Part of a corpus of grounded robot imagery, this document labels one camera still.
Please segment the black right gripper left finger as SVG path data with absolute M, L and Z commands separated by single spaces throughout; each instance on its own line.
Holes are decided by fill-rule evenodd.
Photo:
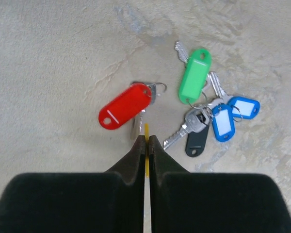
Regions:
M 0 233 L 141 233 L 146 141 L 100 173 L 23 173 L 0 198 Z

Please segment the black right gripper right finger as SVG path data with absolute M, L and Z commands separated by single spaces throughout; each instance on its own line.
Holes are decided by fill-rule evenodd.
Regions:
M 255 173 L 191 173 L 148 142 L 154 233 L 291 233 L 277 184 Z

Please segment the yellow key tag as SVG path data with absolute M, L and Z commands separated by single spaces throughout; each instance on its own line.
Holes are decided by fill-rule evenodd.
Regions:
M 149 154 L 148 154 L 148 142 L 149 142 L 149 125 L 145 123 L 144 128 L 145 133 L 145 142 L 146 142 L 146 155 L 145 155 L 145 176 L 149 178 L 150 176 L 150 169 L 149 169 Z

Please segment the red key tag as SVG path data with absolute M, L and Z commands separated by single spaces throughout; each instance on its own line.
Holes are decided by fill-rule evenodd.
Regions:
M 151 100 L 152 91 L 147 85 L 133 84 L 102 107 L 98 114 L 99 123 L 104 129 L 116 130 L 149 106 Z

